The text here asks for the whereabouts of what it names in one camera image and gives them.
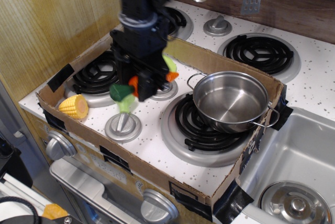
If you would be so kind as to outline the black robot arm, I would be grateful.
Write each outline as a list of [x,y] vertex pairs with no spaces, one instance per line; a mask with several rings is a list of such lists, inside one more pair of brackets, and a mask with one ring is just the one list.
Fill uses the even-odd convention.
[[123,30],[112,30],[114,53],[120,85],[130,85],[143,102],[163,89],[168,65],[162,53],[167,45],[170,17],[164,7],[168,0],[120,0],[118,19]]

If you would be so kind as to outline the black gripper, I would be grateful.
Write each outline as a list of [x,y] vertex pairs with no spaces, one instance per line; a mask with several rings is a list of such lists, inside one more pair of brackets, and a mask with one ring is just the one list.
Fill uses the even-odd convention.
[[162,57],[169,32],[168,21],[158,21],[144,29],[114,29],[109,34],[113,39],[119,84],[138,88],[138,100],[157,94],[168,82],[165,76],[169,69]]

